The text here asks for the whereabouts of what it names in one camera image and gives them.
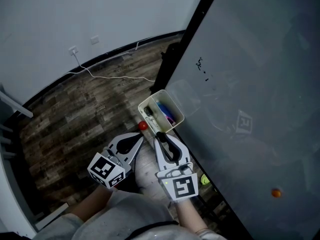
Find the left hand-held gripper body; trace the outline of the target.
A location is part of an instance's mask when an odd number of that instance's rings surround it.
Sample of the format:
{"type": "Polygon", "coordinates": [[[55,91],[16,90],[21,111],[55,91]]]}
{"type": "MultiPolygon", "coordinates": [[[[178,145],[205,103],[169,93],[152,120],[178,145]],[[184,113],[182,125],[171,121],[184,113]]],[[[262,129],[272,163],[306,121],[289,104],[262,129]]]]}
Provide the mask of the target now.
{"type": "Polygon", "coordinates": [[[123,181],[131,166],[117,157],[108,147],[97,152],[87,167],[90,176],[100,185],[111,189],[123,181]]]}

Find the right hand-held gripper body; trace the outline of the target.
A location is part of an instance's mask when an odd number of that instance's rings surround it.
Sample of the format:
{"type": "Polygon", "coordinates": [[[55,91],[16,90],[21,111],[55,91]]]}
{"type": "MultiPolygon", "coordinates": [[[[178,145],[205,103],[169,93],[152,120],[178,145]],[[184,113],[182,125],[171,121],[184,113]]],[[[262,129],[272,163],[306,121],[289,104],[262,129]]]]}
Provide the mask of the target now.
{"type": "Polygon", "coordinates": [[[187,162],[155,174],[167,197],[180,202],[199,194],[198,176],[193,172],[193,163],[187,162]]]}

